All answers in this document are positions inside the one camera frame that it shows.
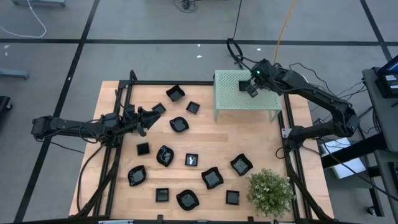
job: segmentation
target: wooden table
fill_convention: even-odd
[[[114,91],[117,87],[118,82],[103,82],[94,118],[112,112],[115,102]],[[169,88],[171,86],[168,85],[133,86],[131,103],[135,104],[136,108],[142,106],[150,110],[161,102],[167,111],[151,127],[146,137],[140,137],[137,133],[125,135],[111,218],[156,220],[157,215],[161,214],[165,220],[246,221],[249,216],[253,216],[255,221],[273,220],[272,217],[256,217],[254,206],[246,200],[248,181],[245,177],[263,168],[286,175],[284,160],[275,157],[276,149],[282,145],[278,122],[270,123],[266,111],[220,111],[216,122],[213,119],[212,86],[181,86],[186,96],[178,102],[171,102],[165,94]],[[200,104],[197,114],[185,110],[189,101]],[[291,96],[290,102],[295,124],[311,126],[306,99]],[[182,134],[175,133],[169,125],[169,120],[177,116],[184,117],[190,125],[190,129]],[[144,142],[149,143],[150,154],[137,156],[136,145]],[[159,164],[155,158],[157,151],[163,145],[172,148],[175,153],[173,162],[167,168]],[[98,146],[87,145],[83,163]],[[318,149],[314,140],[305,141],[304,146]],[[105,149],[102,149],[84,171],[81,182],[81,205],[84,205],[97,189],[104,152]],[[197,167],[185,166],[186,153],[199,154]],[[254,166],[244,177],[239,177],[229,164],[240,153],[244,153]],[[319,156],[301,150],[301,157],[308,191],[326,214],[333,217]],[[130,187],[127,173],[139,165],[145,165],[147,180],[141,185]],[[224,184],[207,190],[201,173],[214,166],[218,167],[224,178]],[[156,188],[169,188],[170,201],[156,203]],[[182,210],[175,198],[185,189],[194,191],[200,201],[200,205],[189,212]],[[239,206],[225,204],[226,190],[240,191]],[[297,192],[300,216],[304,217],[302,198],[298,189]],[[107,196],[108,191],[105,190],[99,214],[104,214]],[[75,193],[70,214],[76,212]],[[290,212],[278,220],[289,222],[294,220],[294,216]]]

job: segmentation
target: potted plant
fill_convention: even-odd
[[[257,216],[260,213],[266,217],[277,218],[290,211],[295,196],[288,177],[282,177],[273,170],[263,169],[247,179],[250,186],[246,198],[256,206]]]

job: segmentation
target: white cable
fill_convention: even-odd
[[[32,36],[32,35],[20,35],[20,34],[15,34],[13,32],[9,32],[8,30],[6,30],[5,28],[3,28],[2,26],[0,26],[0,28],[11,35],[15,35],[17,37],[31,37],[31,38],[42,38],[44,37],[44,35],[47,33],[47,29],[45,28],[44,24],[42,23],[42,21],[37,17],[36,13],[33,11],[33,7],[30,5],[30,0],[26,0],[28,5],[29,5],[29,9],[32,11],[33,15],[36,17],[36,19],[38,20],[38,22],[42,25],[42,27],[44,28],[44,33],[40,36]]]

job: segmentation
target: floor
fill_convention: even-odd
[[[244,56],[273,58],[290,3],[242,2],[235,39],[244,40]],[[10,96],[14,103],[0,134],[0,201],[7,202],[0,204],[0,223],[63,218],[70,209],[82,155],[57,146],[48,148],[35,187],[28,187],[33,190],[30,202],[23,197],[36,159],[46,153],[30,135],[32,119],[53,114],[91,119],[101,82],[126,79],[130,69],[140,80],[212,80],[215,70],[238,69],[224,43],[234,35],[239,0],[198,1],[198,10],[190,14],[180,12],[171,0],[66,0],[66,4],[33,5],[48,30],[44,39],[20,39],[0,30],[0,67],[30,71],[28,80],[0,79],[0,95]],[[278,62],[284,67],[301,62],[314,69],[334,93],[349,89],[361,81],[362,69],[384,65],[398,54],[397,7],[396,0],[297,1]],[[28,7],[8,0],[0,2],[0,26],[18,34],[42,33]],[[324,85],[299,65],[293,69],[309,82]],[[371,105],[366,92],[350,102],[357,113]],[[321,108],[312,111],[313,120],[327,116]],[[361,125],[364,130],[373,126],[371,113]],[[53,140],[85,148],[75,138]],[[372,217],[366,213],[371,205],[368,190],[339,187],[333,184],[333,174],[325,173],[336,218],[394,222],[385,196],[381,199],[386,216]]]

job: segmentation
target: perforated platform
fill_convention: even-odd
[[[259,90],[258,95],[251,98],[245,91],[239,91],[239,81],[250,79],[247,70],[216,70],[215,72],[215,120],[218,110],[282,110],[280,97],[269,90]]]

